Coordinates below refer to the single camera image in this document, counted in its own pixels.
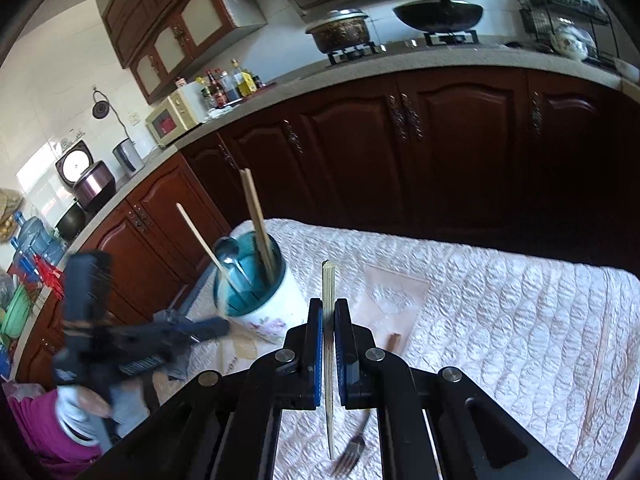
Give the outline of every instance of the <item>fork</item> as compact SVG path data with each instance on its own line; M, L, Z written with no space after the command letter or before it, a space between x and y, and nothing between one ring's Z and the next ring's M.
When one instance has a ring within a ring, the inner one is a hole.
M396 348L398 341L400 341L400 337L400 334L392 334L389 336L385 350L392 352ZM331 476L334 476L335 478L347 478L349 473L353 471L353 468L358 465L358 461L367 447L367 444L364 441L364 430L367 428L367 423L369 422L370 417L371 410L367 410L362 422L358 426L358 431L356 431L356 434L351 437L351 440L347 444L344 452L340 455L338 462L335 463Z

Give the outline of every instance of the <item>wooden chopstick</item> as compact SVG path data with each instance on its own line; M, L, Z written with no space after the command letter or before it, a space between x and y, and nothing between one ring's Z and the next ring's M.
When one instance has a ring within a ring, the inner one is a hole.
M229 273L226 272L225 267L222 266L222 264L220 263L220 261L216 258L216 255L213 253L213 251L211 250L211 248L209 247L209 245L206 243L206 241L204 241L204 238L202 237L202 235L200 234L200 232L198 231L198 229L196 228L196 226L194 225L193 221L191 220L191 218L189 218L189 215L187 215L187 212L184 210L184 208L182 207L182 204L180 204L179 202L176 202L175 206L178 208L178 211L180 212L180 214L182 215L182 218L184 218L184 221L187 222L187 225L189 226L189 229L191 229L191 232L193 233L193 235L196 237L196 239L200 242L200 245L202 246L202 248L207 252L207 254L209 255L209 258L211 258L211 261L215 264L215 266L218 268L218 271L220 272L220 276L226 280L226 282L231 286L231 288L236 292L236 294L242 298L242 295L240 293L240 291L238 290L238 288L234 285L234 283L231 281L231 278L229 277ZM222 316L226 315L226 309L224 308L219 308L220 310L220 314Z
M254 222L255 241L258 246L258 252L264 265L264 269L267 274L267 280L269 284L275 281L275 261L273 259L273 251L271 251L271 241L267 234L267 229L264 227L264 216L262 214L262 208L260 207L260 201L258 200L258 194L255 191L254 179L251 175L251 170L245 168L240 170L240 178L242 180L242 189L244 190L244 199L246 205L249 208L249 215Z

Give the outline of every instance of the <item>bolt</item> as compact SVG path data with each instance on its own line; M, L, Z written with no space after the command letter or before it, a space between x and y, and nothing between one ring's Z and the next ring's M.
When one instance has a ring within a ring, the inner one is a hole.
M385 351L382 348L369 348L364 355L370 361L382 361L385 358Z
M447 366L442 371L442 376L450 383L457 383L460 379L462 379L462 372L455 366Z
M296 353L288 348L281 348L276 352L276 361L290 363L296 358Z
M200 386L213 386L218 382L218 374L208 370L198 376Z

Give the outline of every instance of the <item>microwave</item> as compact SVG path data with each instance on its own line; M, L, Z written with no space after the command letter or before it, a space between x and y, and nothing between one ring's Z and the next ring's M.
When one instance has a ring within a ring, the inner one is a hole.
M209 110L198 82L181 86L154 108L146 127L163 148L209 120Z

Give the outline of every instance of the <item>kitchen counter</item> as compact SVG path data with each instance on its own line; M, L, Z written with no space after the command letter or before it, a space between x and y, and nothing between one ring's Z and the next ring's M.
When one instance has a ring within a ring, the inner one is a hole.
M628 93L627 90L631 88L631 97L640 102L640 89L626 81L626 84L622 85L621 77L618 74L565 57L540 54L529 50L513 49L503 45L417 48L416 50L402 54L380 53L332 67L323 66L322 63L316 63L316 65L318 65L317 73L312 72L312 75L296 78L268 89L262 95L257 95L249 101L238 105L222 117L197 127L191 133L178 139L174 146L180 150L222 126L226 126L254 112L308 92L356 79L402 72L405 70L420 70L423 68L445 66L507 66L546 70L548 72L556 72L586 79L624 91L625 93Z
M416 50L400 54L380 53L355 62L342 63L332 67L327 67L327 64L327 61L315 63L313 66L309 66L308 70L303 71L305 72L304 77L296 77L288 82L281 82L273 88L265 90L264 93L256 95L247 102L237 106L225 115L197 127L189 134L178 139L167 149L162 150L158 148L153 150L152 153L145 158L145 167L137 175L130 180L120 181L118 183L116 195L109 200L100 212L85 226L76 240L70 245L68 254L77 251L109 213L111 213L138 184L172 155L177 153L178 150L254 112L271 107L287 99L343 82L386 73L420 70L424 68L446 66L505 66L543 70L585 79L620 90L640 103L640 88L626 80L622 80L621 77L615 73L559 56L539 54L527 50L510 49L504 46L472 45L457 48L417 48ZM281 80L284 81L286 81L286 79L286 76L281 78ZM66 258L59 264L59 267L63 269L65 263ZM22 355L35 319L49 296L49 293L50 290L48 288L43 289L34 306L33 315L30 316L18 340L17 350L14 354L13 374L15 374L17 370L20 356Z

